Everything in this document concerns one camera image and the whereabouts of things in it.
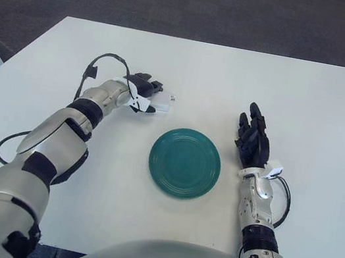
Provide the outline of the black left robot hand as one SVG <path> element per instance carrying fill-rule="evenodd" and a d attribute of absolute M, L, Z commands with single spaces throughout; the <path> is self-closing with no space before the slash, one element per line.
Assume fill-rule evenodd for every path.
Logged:
<path fill-rule="evenodd" d="M 156 108 L 152 107 L 150 104 L 147 107 L 142 108 L 141 105 L 146 100 L 151 99 L 152 95 L 155 95 L 156 93 L 159 93 L 160 91 L 163 91 L 163 85 L 162 83 L 154 80 L 149 81 L 151 79 L 150 74 L 146 73 L 136 73 L 136 74 L 129 74 L 128 76 L 125 76 L 127 83 L 128 83 L 128 89 L 131 90 L 130 87 L 132 84 L 136 88 L 135 93 L 131 93 L 129 106 L 130 108 L 135 112 L 142 112 L 142 113 L 155 113 Z"/>

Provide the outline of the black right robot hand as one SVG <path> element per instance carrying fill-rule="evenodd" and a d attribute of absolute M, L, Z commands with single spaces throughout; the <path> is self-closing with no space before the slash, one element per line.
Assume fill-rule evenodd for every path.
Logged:
<path fill-rule="evenodd" d="M 234 142 L 242 167 L 263 168 L 269 160 L 270 143 L 265 117 L 256 103 L 250 103 L 250 118 L 243 112 L 238 123 L 238 139 Z"/>

